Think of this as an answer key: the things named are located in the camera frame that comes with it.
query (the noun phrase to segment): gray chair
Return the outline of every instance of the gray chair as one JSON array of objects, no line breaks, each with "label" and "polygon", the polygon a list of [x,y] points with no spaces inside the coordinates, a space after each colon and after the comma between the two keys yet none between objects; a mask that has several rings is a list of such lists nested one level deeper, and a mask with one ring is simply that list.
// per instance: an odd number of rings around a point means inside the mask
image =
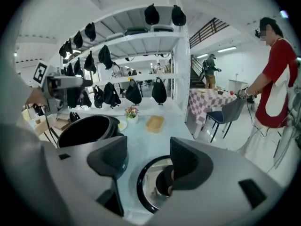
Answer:
[{"label": "gray chair", "polygon": [[213,141],[220,124],[226,124],[230,122],[230,125],[228,126],[227,131],[223,138],[226,137],[232,122],[236,121],[239,118],[241,111],[244,107],[245,101],[246,100],[244,99],[237,98],[236,100],[224,105],[222,107],[222,111],[213,111],[207,113],[207,117],[210,117],[212,120],[214,120],[214,125],[212,128],[214,128],[215,124],[217,124],[217,127],[215,129],[215,132],[213,134],[210,143]]}]

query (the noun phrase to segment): black bag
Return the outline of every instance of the black bag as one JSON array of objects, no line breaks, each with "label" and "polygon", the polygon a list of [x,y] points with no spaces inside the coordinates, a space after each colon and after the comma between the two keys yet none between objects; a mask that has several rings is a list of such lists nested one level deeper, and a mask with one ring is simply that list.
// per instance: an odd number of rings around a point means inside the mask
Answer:
[{"label": "black bag", "polygon": [[130,85],[126,91],[126,98],[129,101],[133,102],[135,105],[139,105],[141,103],[142,98],[136,81],[130,81]]},{"label": "black bag", "polygon": [[75,43],[76,48],[81,48],[83,46],[83,37],[80,34],[80,31],[73,38],[73,43]]},{"label": "black bag", "polygon": [[119,99],[116,89],[110,82],[108,82],[104,87],[103,102],[111,105],[111,108],[119,106],[119,104],[121,104],[121,100]]},{"label": "black bag", "polygon": [[93,87],[94,92],[94,105],[96,108],[102,108],[103,107],[103,91],[95,85]]},{"label": "black bag", "polygon": [[158,24],[160,20],[160,16],[158,11],[156,10],[154,3],[152,5],[149,5],[144,10],[144,16],[145,16],[145,22],[149,25]]},{"label": "black bag", "polygon": [[98,60],[105,65],[105,69],[111,69],[113,62],[111,61],[111,55],[108,46],[104,45],[98,53]]},{"label": "black bag", "polygon": [[94,41],[96,38],[94,23],[90,23],[85,27],[85,35],[90,39],[91,42]]},{"label": "black bag", "polygon": [[83,105],[87,105],[88,107],[91,107],[92,102],[91,102],[86,90],[83,90],[82,94],[84,97],[80,100],[80,106],[82,107]]},{"label": "black bag", "polygon": [[74,113],[74,112],[70,112],[69,117],[70,117],[71,122],[75,122],[80,119],[79,114]]},{"label": "black bag", "polygon": [[65,50],[66,50],[66,52],[73,54],[73,50],[72,50],[72,46],[71,46],[71,39],[69,39],[65,42]]},{"label": "black bag", "polygon": [[71,63],[67,66],[67,76],[75,76]]},{"label": "black bag", "polygon": [[80,60],[79,58],[77,59],[77,61],[75,62],[74,65],[74,73],[77,75],[80,75],[81,77],[84,77],[84,72],[82,71],[82,69],[80,68]]},{"label": "black bag", "polygon": [[93,74],[96,73],[96,67],[94,65],[94,59],[92,57],[92,51],[90,51],[90,54],[87,56],[87,58],[85,60],[84,68],[87,71],[93,71]]},{"label": "black bag", "polygon": [[186,24],[186,15],[177,5],[174,5],[171,12],[171,18],[173,20],[173,24],[176,26],[184,26]]},{"label": "black bag", "polygon": [[70,108],[75,108],[77,105],[80,105],[79,97],[82,90],[82,87],[74,87],[67,89],[67,105]]},{"label": "black bag", "polygon": [[60,50],[58,51],[58,53],[60,54],[60,56],[62,56],[63,58],[66,58],[67,56],[67,51],[66,51],[66,46],[65,44],[63,44],[63,46],[61,46]]},{"label": "black bag", "polygon": [[167,99],[164,83],[162,82],[162,80],[159,77],[157,77],[156,82],[154,83],[154,87],[152,89],[151,96],[155,99],[155,101],[159,105],[163,105],[163,103]]}]

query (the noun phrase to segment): red checkered tablecloth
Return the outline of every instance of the red checkered tablecloth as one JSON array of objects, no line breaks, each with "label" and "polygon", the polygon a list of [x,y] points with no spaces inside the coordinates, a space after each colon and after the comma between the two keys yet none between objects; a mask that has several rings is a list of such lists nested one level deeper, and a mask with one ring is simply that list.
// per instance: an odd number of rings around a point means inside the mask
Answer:
[{"label": "red checkered tablecloth", "polygon": [[213,89],[190,89],[188,107],[196,115],[196,123],[203,126],[207,112],[210,112],[214,107],[222,107],[235,99],[235,95],[230,95],[226,91],[219,95]]}]

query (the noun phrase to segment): person's hand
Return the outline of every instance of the person's hand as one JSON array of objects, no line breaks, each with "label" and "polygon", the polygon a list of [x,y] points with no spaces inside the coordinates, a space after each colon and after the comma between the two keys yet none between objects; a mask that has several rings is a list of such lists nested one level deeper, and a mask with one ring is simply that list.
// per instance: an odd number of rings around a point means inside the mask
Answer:
[{"label": "person's hand", "polygon": [[240,97],[246,97],[246,90],[240,90],[239,93],[238,93],[238,96]]}]

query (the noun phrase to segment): table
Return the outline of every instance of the table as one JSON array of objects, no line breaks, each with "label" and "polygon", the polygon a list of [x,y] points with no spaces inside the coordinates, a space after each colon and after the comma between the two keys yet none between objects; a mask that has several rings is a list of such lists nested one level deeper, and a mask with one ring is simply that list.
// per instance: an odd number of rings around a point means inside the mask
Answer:
[{"label": "table", "polygon": [[230,95],[226,91],[219,95],[213,89],[190,89],[186,120],[189,110],[197,117],[197,128],[193,137],[198,138],[201,128],[205,125],[207,112],[210,112],[214,107],[223,107],[234,99],[236,99],[236,96]]},{"label": "table", "polygon": [[[141,170],[151,160],[170,154],[170,137],[193,140],[181,116],[165,115],[162,130],[158,134],[146,130],[146,122],[149,118],[149,116],[139,116],[137,124],[128,122],[127,127],[121,132],[127,136],[129,162],[126,171],[117,180],[125,218],[130,220],[131,216],[139,216],[143,222],[152,214],[142,206],[137,196],[136,183]],[[117,119],[125,121],[126,117],[119,116]]]}]

